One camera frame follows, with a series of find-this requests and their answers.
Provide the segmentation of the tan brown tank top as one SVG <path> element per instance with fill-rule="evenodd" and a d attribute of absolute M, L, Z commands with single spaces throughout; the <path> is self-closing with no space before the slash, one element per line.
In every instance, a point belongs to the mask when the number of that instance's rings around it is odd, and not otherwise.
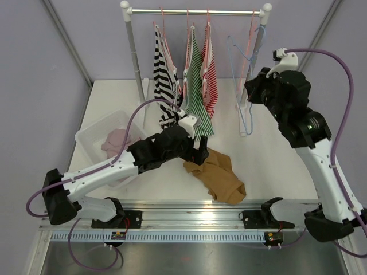
<path fill-rule="evenodd" d="M 245 185 L 232 170 L 228 155 L 208 149 L 209 156 L 202 165 L 184 162 L 186 172 L 191 173 L 208 189 L 208 194 L 218 202 L 236 205 L 246 197 Z"/>

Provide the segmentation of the light blue wire hanger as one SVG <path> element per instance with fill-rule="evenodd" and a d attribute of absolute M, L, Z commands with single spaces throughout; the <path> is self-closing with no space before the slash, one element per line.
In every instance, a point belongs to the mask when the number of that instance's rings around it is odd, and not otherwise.
<path fill-rule="evenodd" d="M 263 45 L 263 40 L 265 36 L 266 36 L 266 25 L 260 24 L 259 27 L 256 27 L 255 33 L 253 35 L 252 44 L 248 55 L 249 60 L 246 65 L 244 71 L 245 74 L 242 81 L 241 81 L 241 72 L 239 78 L 235 78 L 235 69 L 232 61 L 231 48 L 235 47 L 244 58 L 245 53 L 243 52 L 241 47 L 238 46 L 234 38 L 232 38 L 231 36 L 227 37 L 227 50 L 231 66 L 232 80 L 234 84 L 236 109 L 239 115 L 239 134 L 241 137 L 246 137 L 252 135 L 253 133 L 253 114 L 252 114 L 253 104 L 247 100 L 247 91 L 244 88 L 244 83 L 248 80 L 253 79 L 253 71 L 256 65 L 259 51 Z"/>

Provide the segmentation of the pink wire hanger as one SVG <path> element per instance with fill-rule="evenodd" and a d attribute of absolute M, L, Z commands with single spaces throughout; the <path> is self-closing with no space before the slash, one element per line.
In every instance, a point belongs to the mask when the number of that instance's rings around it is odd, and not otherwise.
<path fill-rule="evenodd" d="M 246 51 L 245 51 L 245 58 L 244 58 L 244 62 L 242 65 L 242 70 L 241 70 L 241 81 L 244 78 L 244 74 L 245 74 L 245 68 L 247 65 L 247 62 L 249 60 L 249 52 L 250 52 L 250 47 L 252 44 L 252 39 L 253 39 L 253 35 L 255 33 L 255 29 L 257 27 L 257 23 L 255 20 L 255 11 L 253 10 L 252 12 L 252 17 L 251 17 L 251 23 L 250 23 L 250 28 L 249 28 L 249 35 L 248 35 L 248 43 L 247 43 L 247 47 L 246 47 Z"/>

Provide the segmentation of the pink mauve tank top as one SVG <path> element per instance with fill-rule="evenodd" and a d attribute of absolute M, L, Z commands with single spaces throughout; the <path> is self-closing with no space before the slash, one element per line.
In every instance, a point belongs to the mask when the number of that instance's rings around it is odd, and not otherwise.
<path fill-rule="evenodd" d="M 115 129 L 107 135 L 105 142 L 101 145 L 101 150 L 106 153 L 108 159 L 116 156 L 122 148 L 126 150 L 129 145 L 135 142 L 130 135 L 127 135 L 127 140 L 123 147 L 125 135 L 125 129 Z"/>

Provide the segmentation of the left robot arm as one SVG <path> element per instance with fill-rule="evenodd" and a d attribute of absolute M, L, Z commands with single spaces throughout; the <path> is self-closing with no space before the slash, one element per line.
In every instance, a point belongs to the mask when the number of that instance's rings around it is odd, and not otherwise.
<path fill-rule="evenodd" d="M 130 145 L 117 156 L 81 172 L 66 176 L 57 169 L 46 174 L 42 197 L 51 225 L 62 225 L 75 218 L 92 220 L 92 227 L 109 229 L 126 227 L 126 213 L 120 201 L 113 197 L 97 199 L 88 193 L 119 179 L 138 176 L 158 169 L 175 158 L 202 165 L 209 156 L 208 139 L 200 138 L 198 148 L 186 130 L 180 126 L 164 129 Z"/>

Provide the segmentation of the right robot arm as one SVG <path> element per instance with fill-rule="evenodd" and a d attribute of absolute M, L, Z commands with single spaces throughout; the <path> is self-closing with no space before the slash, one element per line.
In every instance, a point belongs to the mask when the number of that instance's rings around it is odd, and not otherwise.
<path fill-rule="evenodd" d="M 282 136 L 303 160 L 321 205 L 304 215 L 309 233 L 319 242 L 342 239 L 366 222 L 359 203 L 332 156 L 335 141 L 325 118 L 308 107 L 311 84 L 303 73 L 263 67 L 244 84 L 248 101 L 262 104 L 277 121 Z"/>

